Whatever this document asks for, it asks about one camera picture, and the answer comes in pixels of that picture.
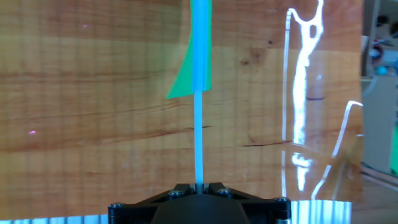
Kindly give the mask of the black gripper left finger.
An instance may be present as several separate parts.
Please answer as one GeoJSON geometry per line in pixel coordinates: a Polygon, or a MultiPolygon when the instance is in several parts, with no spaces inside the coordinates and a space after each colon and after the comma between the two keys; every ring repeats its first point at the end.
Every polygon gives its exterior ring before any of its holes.
{"type": "Polygon", "coordinates": [[[165,202],[196,194],[196,184],[177,184],[171,190],[134,204],[115,202],[108,206],[109,224],[150,224],[165,202]]]}

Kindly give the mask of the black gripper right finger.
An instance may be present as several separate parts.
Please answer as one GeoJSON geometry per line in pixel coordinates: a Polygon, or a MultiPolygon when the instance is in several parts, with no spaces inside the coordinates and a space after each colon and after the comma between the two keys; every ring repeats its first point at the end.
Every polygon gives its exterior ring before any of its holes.
{"type": "Polygon", "coordinates": [[[292,222],[291,200],[287,197],[264,199],[231,189],[222,183],[206,188],[202,217],[206,223],[289,224],[292,222]]]}

